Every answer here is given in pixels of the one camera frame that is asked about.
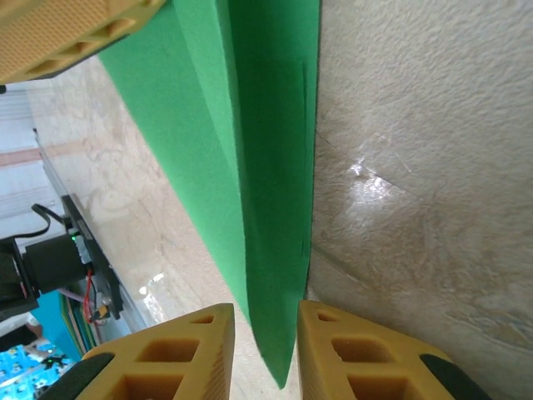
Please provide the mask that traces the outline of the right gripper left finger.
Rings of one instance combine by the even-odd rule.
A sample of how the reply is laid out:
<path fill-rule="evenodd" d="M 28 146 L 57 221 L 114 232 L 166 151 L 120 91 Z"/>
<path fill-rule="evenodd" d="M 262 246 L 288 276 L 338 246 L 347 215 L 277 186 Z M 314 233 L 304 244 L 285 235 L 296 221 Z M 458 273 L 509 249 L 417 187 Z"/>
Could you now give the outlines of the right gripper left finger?
<path fill-rule="evenodd" d="M 43 399 L 228 399 L 234 307 L 219 303 L 106 342 Z"/>

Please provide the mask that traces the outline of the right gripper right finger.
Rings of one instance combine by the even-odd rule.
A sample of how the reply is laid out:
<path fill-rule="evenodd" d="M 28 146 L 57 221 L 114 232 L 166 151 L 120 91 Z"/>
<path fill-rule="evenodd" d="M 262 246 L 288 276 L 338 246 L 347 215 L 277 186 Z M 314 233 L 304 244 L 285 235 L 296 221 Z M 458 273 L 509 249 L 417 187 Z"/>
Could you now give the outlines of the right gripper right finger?
<path fill-rule="evenodd" d="M 322 302 L 302 300 L 297 350 L 304 399 L 487 399 L 445 353 Z"/>

